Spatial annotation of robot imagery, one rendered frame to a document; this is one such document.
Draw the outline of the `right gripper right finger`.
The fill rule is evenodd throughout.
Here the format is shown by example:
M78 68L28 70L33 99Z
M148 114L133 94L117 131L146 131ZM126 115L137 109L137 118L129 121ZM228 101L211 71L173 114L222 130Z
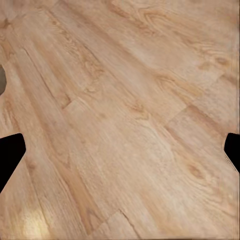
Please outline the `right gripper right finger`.
M224 151L240 173L240 135L229 133L227 135Z

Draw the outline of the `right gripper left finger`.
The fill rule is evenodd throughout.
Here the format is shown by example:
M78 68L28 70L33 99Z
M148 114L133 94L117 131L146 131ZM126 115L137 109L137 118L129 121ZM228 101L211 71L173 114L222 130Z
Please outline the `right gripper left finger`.
M0 138L0 193L26 153L23 134Z

